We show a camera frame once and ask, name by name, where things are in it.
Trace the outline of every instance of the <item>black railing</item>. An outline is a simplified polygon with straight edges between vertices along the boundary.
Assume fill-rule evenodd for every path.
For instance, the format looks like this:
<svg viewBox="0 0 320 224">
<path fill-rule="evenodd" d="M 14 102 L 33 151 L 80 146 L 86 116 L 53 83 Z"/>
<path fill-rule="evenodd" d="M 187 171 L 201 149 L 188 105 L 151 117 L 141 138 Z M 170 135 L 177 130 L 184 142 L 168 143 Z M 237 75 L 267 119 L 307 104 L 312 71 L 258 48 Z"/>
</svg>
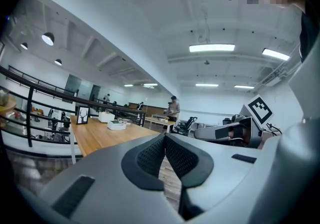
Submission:
<svg viewBox="0 0 320 224">
<path fill-rule="evenodd" d="M 33 77 L 33 76 L 29 75 L 29 74 L 26 74 L 26 73 L 20 71 L 20 70 L 14 68 L 12 66 L 8 66 L 8 70 L 10 72 L 13 72 L 14 74 L 17 74 L 17 75 L 21 76 L 22 78 L 25 78 L 26 80 L 31 81 L 32 83 L 39 84 L 39 85 L 41 85 L 43 87 L 47 87 L 49 89 L 52 89 L 52 90 L 55 90 L 55 91 L 58 91 L 58 92 L 62 92 L 62 93 L 68 94 L 68 95 L 74 95 L 75 94 L 74 91 L 63 89 L 63 88 L 60 88 L 58 86 L 52 85 L 52 84 L 50 84 L 48 82 L 42 81 L 42 80 L 40 80 L 40 79 L 38 79 L 36 77 Z"/>
<path fill-rule="evenodd" d="M 128 108 L 128 107 L 119 107 L 119 106 L 114 106 L 112 104 L 101 104 L 101 103 L 98 103 L 98 102 L 94 102 L 94 101 L 89 101 L 89 100 L 86 100 L 86 99 L 82 99 L 82 98 L 78 98 L 78 97 L 74 97 L 73 95 L 69 95 L 69 94 L 65 94 L 63 92 L 60 92 L 58 90 L 53 90 L 47 86 L 43 86 L 41 84 L 38 84 L 38 83 L 35 83 L 34 81 L 30 81 L 29 79 L 25 79 L 25 77 L 21 76 L 21 75 L 18 75 L 12 71 L 9 71 L 7 70 L 6 68 L 4 67 L 1 67 L 0 66 L 0 73 L 5 75 L 6 78 L 10 79 L 10 80 L 13 80 L 17 83 L 20 83 L 26 87 L 29 87 L 29 94 L 28 94 L 28 97 L 24 97 L 24 96 L 21 96 L 17 93 L 14 93 L 14 92 L 10 92 L 10 94 L 16 96 L 16 97 L 20 97 L 24 100 L 27 100 L 27 108 L 26 110 L 23 110 L 23 109 L 19 109 L 19 108 L 15 108 L 16 111 L 19 111 L 21 113 L 24 113 L 26 114 L 26 123 L 23 124 L 22 126 L 25 126 L 26 127 L 26 135 L 25 136 L 24 134 L 14 134 L 13 132 L 11 131 L 7 131 L 8 133 L 10 134 L 13 134 L 13 135 L 17 135 L 17 136 L 20 136 L 20 137 L 26 137 L 28 139 L 28 144 L 30 147 L 32 147 L 32 141 L 33 140 L 36 140 L 36 141 L 41 141 L 41 142 L 50 142 L 50 143 L 64 143 L 64 144 L 69 144 L 70 141 L 67 141 L 67 142 L 58 142 L 58 141 L 51 141 L 51 140 L 40 140 L 38 138 L 35 138 L 34 136 L 32 136 L 32 132 L 31 132 L 31 129 L 36 129 L 36 130 L 40 130 L 40 131 L 44 131 L 44 132 L 48 132 L 48 133 L 52 133 L 52 134 L 61 134 L 61 135 L 70 135 L 70 132 L 68 131 L 63 131 L 63 130 L 60 130 L 60 131 L 56 131 L 56 130 L 49 130 L 49 129 L 44 129 L 44 128 L 41 128 L 41 127 L 36 127 L 36 126 L 32 126 L 31 123 L 30 123 L 30 119 L 31 117 L 35 117 L 35 118 L 42 118 L 42 119 L 45 119 L 45 120 L 48 120 L 48 121 L 52 121 L 52 122 L 60 122 L 60 123 L 63 123 L 63 124 L 68 124 L 70 125 L 70 122 L 69 121 L 66 121 L 66 120 L 57 120 L 57 119 L 53 119 L 53 118 L 50 118 L 48 116 L 42 116 L 42 115 L 37 115 L 37 114 L 33 114 L 31 111 L 31 107 L 32 107 L 32 103 L 35 103 L 35 104 L 39 104 L 39 105 L 42 105 L 42 106 L 45 106 L 45 107 L 49 107 L 51 109 L 57 109 L 57 110 L 60 110 L 60 111 L 64 111 L 64 112 L 69 112 L 71 114 L 76 114 L 76 111 L 72 111 L 72 110 L 68 110 L 68 109 L 63 109 L 63 108 L 59 108 L 59 107 L 55 107 L 55 106 L 50 106 L 50 105 L 47 105 L 47 104 L 44 104 L 44 103 L 41 103 L 41 102 L 38 102 L 38 101 L 35 101 L 35 100 L 32 100 L 32 96 L 33 96 L 33 92 L 34 91 L 40 91 L 44 94 L 48 94 L 48 95 L 51 95 L 51 96 L 54 96 L 54 97 L 57 97 L 57 98 L 61 98 L 63 100 L 67 100 L 67 101 L 70 101 L 70 102 L 76 102 L 76 103 L 79 103 L 81 105 L 86 105 L 90 108 L 93 108 L 93 109 L 96 109 L 96 111 L 109 111 L 111 112 L 112 114 L 115 115 L 115 119 L 118 119 L 118 118 L 125 118 L 125 119 L 128 119 L 128 120 L 131 120 L 133 123 L 139 125 L 139 126 L 142 126 L 144 124 L 144 120 L 145 120 L 145 117 L 146 117 L 146 112 L 144 111 L 139 111 L 139 110 L 135 110 L 135 109 L 131 109 L 131 108 Z M 98 115 L 96 114 L 89 114 L 89 116 L 91 117 L 97 117 Z"/>
</svg>

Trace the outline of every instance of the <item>table leg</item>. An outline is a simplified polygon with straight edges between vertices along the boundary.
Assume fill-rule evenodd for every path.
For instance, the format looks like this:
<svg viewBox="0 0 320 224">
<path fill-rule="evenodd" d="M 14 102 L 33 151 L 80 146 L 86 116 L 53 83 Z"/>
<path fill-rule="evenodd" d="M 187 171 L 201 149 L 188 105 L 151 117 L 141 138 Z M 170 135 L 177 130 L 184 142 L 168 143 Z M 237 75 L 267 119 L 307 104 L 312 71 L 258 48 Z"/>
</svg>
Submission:
<svg viewBox="0 0 320 224">
<path fill-rule="evenodd" d="M 76 162 L 75 162 L 75 161 L 76 161 L 76 160 L 75 160 L 75 159 L 76 159 L 76 158 L 75 158 L 76 155 L 75 155 L 75 152 L 74 152 L 74 150 L 75 150 L 75 149 L 74 149 L 74 148 L 75 148 L 75 147 L 74 147 L 74 146 L 75 146 L 75 145 L 74 145 L 74 144 L 75 144 L 75 139 L 74 139 L 74 137 L 75 137 L 75 136 L 74 136 L 74 132 L 73 132 L 73 130 L 72 130 L 72 125 L 70 125 L 70 146 L 71 146 L 71 159 L 72 159 L 72 163 L 73 163 L 73 164 L 76 163 Z"/>
</svg>

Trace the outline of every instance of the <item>white box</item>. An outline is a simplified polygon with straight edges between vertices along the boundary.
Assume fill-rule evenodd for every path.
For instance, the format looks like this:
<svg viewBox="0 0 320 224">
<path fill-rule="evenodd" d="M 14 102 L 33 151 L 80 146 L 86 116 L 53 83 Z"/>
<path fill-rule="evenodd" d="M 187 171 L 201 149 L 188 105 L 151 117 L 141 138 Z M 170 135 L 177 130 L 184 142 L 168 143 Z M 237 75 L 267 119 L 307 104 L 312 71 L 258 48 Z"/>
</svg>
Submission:
<svg viewBox="0 0 320 224">
<path fill-rule="evenodd" d="M 110 130 L 125 130 L 126 124 L 118 121 L 110 121 L 107 126 Z"/>
<path fill-rule="evenodd" d="M 115 119 L 115 115 L 107 112 L 99 112 L 98 119 L 100 122 L 106 123 L 106 122 L 113 121 Z"/>
</svg>

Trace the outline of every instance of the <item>ceiling light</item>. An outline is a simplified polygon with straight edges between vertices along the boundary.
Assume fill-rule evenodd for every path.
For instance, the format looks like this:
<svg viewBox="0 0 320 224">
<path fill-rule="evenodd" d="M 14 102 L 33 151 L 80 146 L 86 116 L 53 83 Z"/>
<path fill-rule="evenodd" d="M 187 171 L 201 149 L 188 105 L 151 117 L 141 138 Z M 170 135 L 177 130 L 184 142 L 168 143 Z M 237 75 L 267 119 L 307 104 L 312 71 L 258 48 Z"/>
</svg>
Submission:
<svg viewBox="0 0 320 224">
<path fill-rule="evenodd" d="M 203 52 L 203 51 L 233 51 L 235 45 L 233 44 L 203 44 L 203 45 L 191 45 L 189 47 L 190 52 Z"/>
<path fill-rule="evenodd" d="M 196 84 L 199 87 L 217 87 L 219 84 Z"/>
<path fill-rule="evenodd" d="M 235 88 L 239 88 L 239 89 L 254 89 L 254 87 L 252 86 L 242 86 L 242 85 L 235 85 Z"/>
<path fill-rule="evenodd" d="M 60 59 L 56 59 L 56 60 L 55 60 L 55 63 L 56 63 L 57 65 L 59 65 L 59 66 L 62 65 L 62 61 L 61 61 Z"/>
<path fill-rule="evenodd" d="M 52 46 L 55 42 L 55 37 L 52 33 L 45 33 L 42 35 L 42 39 L 45 43 Z"/>
<path fill-rule="evenodd" d="M 264 51 L 262 52 L 263 55 L 267 55 L 267 56 L 271 56 L 274 58 L 280 58 L 282 60 L 287 61 L 290 57 L 285 55 L 285 54 L 281 54 L 277 51 L 273 51 L 273 50 L 268 50 L 268 49 L 264 49 Z"/>
<path fill-rule="evenodd" d="M 23 49 L 27 50 L 28 49 L 28 44 L 23 42 L 21 45 L 20 45 Z"/>
</svg>

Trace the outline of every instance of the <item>wooden floor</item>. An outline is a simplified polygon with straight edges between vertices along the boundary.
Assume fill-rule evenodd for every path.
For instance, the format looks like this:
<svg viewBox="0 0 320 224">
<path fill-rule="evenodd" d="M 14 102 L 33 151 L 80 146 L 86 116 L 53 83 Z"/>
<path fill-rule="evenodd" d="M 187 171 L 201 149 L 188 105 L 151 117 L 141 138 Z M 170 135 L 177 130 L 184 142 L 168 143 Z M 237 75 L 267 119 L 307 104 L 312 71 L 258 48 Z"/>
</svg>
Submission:
<svg viewBox="0 0 320 224">
<path fill-rule="evenodd" d="M 162 126 L 152 125 L 151 129 L 162 132 Z M 15 182 L 38 195 L 42 188 L 61 171 L 72 165 L 71 159 L 33 157 L 7 150 L 14 170 Z M 159 173 L 164 182 L 164 193 L 175 210 L 179 207 L 181 182 L 165 157 Z"/>
</svg>

